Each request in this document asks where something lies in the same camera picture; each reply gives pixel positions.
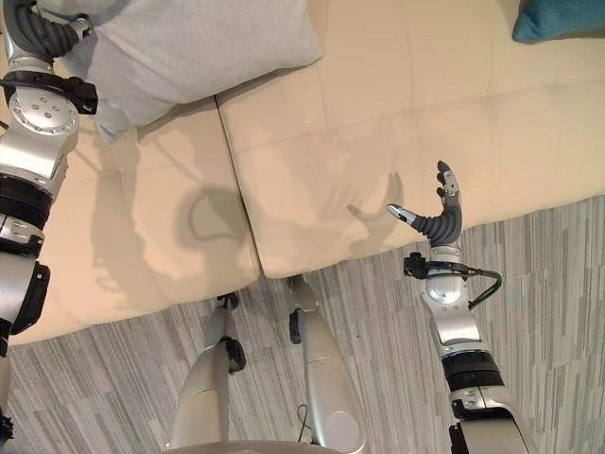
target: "teal pillow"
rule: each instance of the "teal pillow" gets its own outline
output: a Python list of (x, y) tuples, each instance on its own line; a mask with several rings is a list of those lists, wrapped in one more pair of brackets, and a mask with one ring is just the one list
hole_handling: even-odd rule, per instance
[(605, 33), (605, 0), (527, 0), (512, 38), (536, 43), (585, 33)]

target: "black connector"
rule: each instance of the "black connector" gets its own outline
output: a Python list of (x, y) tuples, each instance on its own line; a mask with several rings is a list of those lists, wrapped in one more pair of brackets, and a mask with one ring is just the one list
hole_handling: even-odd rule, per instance
[(4, 87), (7, 103), (17, 87), (39, 88), (69, 99), (79, 114), (96, 113), (98, 104), (96, 87), (80, 78), (64, 79), (55, 74), (36, 71), (11, 71), (0, 80), (0, 85)]
[(239, 340), (230, 336), (223, 336), (220, 340), (225, 342), (227, 350), (227, 358), (229, 358), (229, 374), (243, 371), (248, 361), (246, 360), (246, 352)]
[(452, 442), (452, 454), (469, 454), (469, 447), (464, 440), (460, 423), (450, 426), (450, 441)]
[(11, 438), (13, 438), (12, 428), (12, 420), (2, 414), (2, 411), (0, 411), (0, 446), (6, 443)]
[(299, 311), (300, 309), (296, 309), (290, 314), (290, 342), (294, 345), (299, 345), (302, 342), (301, 329), (299, 327)]
[(44, 228), (53, 200), (50, 195), (11, 175), (0, 173), (0, 213)]
[(426, 279), (428, 266), (421, 253), (411, 253), (409, 257), (404, 258), (404, 274), (416, 279)]
[(16, 243), (0, 238), (0, 253), (14, 253), (23, 257), (38, 258), (42, 250), (43, 239), (32, 235), (27, 243)]
[(476, 386), (504, 386), (498, 366), (487, 352), (461, 352), (443, 358), (441, 365), (451, 392)]
[(39, 262), (36, 262), (34, 272), (32, 273), (26, 297), (21, 304), (19, 314), (12, 324), (10, 334), (19, 334), (28, 329), (31, 325), (40, 319), (48, 284), (50, 283), (50, 269)]

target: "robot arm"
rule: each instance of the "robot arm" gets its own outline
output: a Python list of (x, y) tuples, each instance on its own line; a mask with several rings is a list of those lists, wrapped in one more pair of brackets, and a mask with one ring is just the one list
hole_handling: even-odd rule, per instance
[[(458, 237), (462, 226), (458, 182), (450, 167), (438, 164), (443, 211), (436, 218), (415, 215), (391, 204), (390, 213), (426, 235), (431, 243), (429, 260), (413, 253), (405, 260), (406, 275), (422, 280), (421, 296), (428, 308), (452, 411), (459, 422), (450, 427), (453, 454), (535, 454), (528, 431), (481, 339), (471, 309), (494, 294), (499, 274), (469, 268), (462, 263)], [(488, 275), (496, 283), (469, 303), (466, 280)]]
[(0, 81), (9, 127), (0, 136), (0, 445), (11, 437), (6, 417), (9, 336), (39, 319), (50, 270), (36, 259), (43, 228), (59, 195), (67, 154), (78, 139), (78, 114), (94, 114), (94, 85), (63, 79), (53, 59), (91, 30), (83, 17), (56, 24), (34, 13), (35, 2), (2, 0), (9, 72)]
[(368, 441), (366, 420), (344, 356), (320, 315), (312, 288), (301, 275), (287, 281), (296, 303), (290, 339), (302, 344), (313, 442), (338, 452), (362, 453)]

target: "beige couch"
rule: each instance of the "beige couch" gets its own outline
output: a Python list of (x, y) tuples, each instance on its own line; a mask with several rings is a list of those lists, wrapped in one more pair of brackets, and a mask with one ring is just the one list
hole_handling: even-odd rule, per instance
[(605, 40), (517, 44), (518, 0), (311, 0), (325, 57), (104, 147), (83, 121), (45, 230), (39, 340), (605, 193)]

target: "floor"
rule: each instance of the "floor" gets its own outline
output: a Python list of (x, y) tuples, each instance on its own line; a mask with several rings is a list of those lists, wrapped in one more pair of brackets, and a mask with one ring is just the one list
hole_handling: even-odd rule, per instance
[[(605, 453), (605, 197), (476, 227), (462, 246), (469, 265), (504, 274), (475, 314), (540, 452)], [(403, 273), (415, 250), (427, 245), (305, 276), (362, 395), (369, 453), (449, 452), (441, 366), (419, 283)], [(488, 282), (474, 281), (474, 291)], [(234, 315), (249, 364), (230, 380), (232, 438), (296, 440), (303, 365), (289, 342), (287, 288), (261, 280), (240, 297)], [(211, 307), (13, 348), (16, 439), (5, 452), (161, 452)]]

